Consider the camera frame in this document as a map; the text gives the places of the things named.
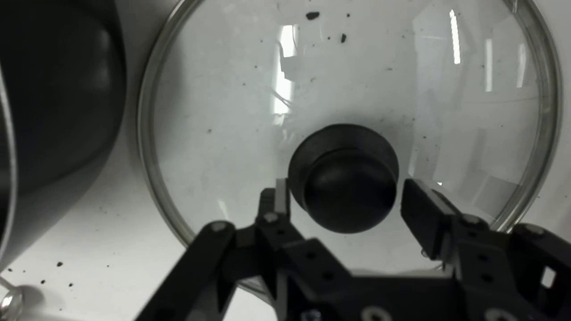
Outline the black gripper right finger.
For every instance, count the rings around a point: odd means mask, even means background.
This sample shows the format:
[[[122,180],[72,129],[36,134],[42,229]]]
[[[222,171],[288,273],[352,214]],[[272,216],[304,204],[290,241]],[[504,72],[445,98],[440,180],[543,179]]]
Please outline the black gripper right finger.
[[[431,261],[452,273],[468,321],[571,321],[571,245],[538,225],[493,230],[420,180],[402,218]]]

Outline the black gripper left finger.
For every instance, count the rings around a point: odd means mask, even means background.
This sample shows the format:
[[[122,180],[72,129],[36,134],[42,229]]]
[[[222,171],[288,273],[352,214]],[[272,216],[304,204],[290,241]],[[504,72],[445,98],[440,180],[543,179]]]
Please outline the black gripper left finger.
[[[236,289],[258,278],[279,321],[293,321],[288,302],[277,298],[277,252],[265,229],[290,216],[290,188],[279,180],[259,196],[256,223],[238,229],[231,221],[204,227],[184,255],[142,309],[136,321],[224,321]]]

